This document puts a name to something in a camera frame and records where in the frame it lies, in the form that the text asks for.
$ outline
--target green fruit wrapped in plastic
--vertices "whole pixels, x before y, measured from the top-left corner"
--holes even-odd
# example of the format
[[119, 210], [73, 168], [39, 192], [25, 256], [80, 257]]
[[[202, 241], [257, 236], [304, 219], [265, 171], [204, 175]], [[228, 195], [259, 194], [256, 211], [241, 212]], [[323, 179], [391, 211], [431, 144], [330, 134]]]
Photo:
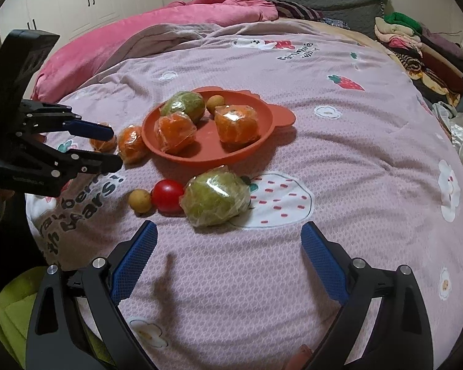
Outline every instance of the green fruit wrapped in plastic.
[[249, 204], [249, 187], [225, 166], [191, 179], [180, 198], [194, 227], [223, 224], [246, 211]]
[[190, 117], [194, 124], [197, 124], [203, 117], [205, 110], [206, 104], [199, 93], [178, 92], [166, 101], [159, 112], [162, 117], [174, 112], [183, 112]]

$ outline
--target plate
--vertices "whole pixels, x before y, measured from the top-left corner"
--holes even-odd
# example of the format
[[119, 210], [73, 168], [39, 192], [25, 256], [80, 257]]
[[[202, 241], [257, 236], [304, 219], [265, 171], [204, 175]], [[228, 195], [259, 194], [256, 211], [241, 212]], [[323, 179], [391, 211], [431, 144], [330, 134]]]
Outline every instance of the plate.
[[248, 105], [254, 108], [259, 118], [261, 138], [240, 150], [228, 150], [221, 144], [216, 124], [206, 110], [203, 119], [197, 125], [195, 142], [181, 151], [178, 156], [166, 154], [160, 150], [154, 134], [154, 124], [160, 117], [159, 109], [164, 105], [162, 103], [146, 116], [142, 124], [143, 141], [154, 154], [175, 163], [211, 169], [233, 164], [249, 157], [264, 144], [276, 128], [289, 127], [295, 123], [295, 114], [288, 108], [268, 104], [261, 100], [259, 95], [249, 90], [233, 91], [224, 90], [218, 86], [210, 86], [197, 88], [193, 92], [200, 93], [204, 101], [207, 101], [211, 96], [221, 95], [225, 98], [227, 105]]

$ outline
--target pink bed sheet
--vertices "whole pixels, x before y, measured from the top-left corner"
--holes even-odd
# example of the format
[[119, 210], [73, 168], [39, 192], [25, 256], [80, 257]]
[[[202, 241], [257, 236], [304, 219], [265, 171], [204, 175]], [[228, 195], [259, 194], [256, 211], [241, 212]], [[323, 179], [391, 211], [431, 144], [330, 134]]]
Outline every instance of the pink bed sheet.
[[132, 35], [159, 23], [215, 23], [227, 27], [277, 18], [274, 4], [266, 0], [175, 1], [95, 29], [63, 46], [40, 70], [31, 99], [58, 102], [94, 76]]

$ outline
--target screw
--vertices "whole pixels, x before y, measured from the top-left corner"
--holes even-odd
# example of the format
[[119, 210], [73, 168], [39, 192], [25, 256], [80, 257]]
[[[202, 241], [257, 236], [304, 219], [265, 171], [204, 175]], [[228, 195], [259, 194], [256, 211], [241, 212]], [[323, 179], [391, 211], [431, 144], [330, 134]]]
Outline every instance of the screw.
[[55, 264], [52, 264], [51, 266], [48, 267], [46, 272], [52, 275], [52, 274], [55, 274], [57, 270], [58, 270], [58, 267]]
[[105, 264], [106, 264], [106, 260], [103, 259], [102, 257], [95, 258], [95, 259], [93, 260], [93, 267], [94, 267], [94, 268], [101, 268], [101, 267], [103, 267]]
[[410, 275], [412, 273], [412, 269], [407, 265], [403, 265], [399, 269], [404, 275]]
[[365, 265], [367, 264], [365, 262], [365, 260], [361, 259], [361, 258], [356, 258], [356, 259], [353, 259], [353, 265], [355, 268], [364, 268]]

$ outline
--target red tomato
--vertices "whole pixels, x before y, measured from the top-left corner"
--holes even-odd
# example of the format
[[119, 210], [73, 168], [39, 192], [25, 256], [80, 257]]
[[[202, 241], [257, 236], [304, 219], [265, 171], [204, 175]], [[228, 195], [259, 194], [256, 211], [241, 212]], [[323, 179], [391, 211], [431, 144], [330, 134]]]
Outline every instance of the red tomato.
[[151, 192], [151, 200], [162, 213], [178, 213], [181, 212], [179, 198], [184, 192], [184, 187], [177, 181], [164, 179], [154, 186]]

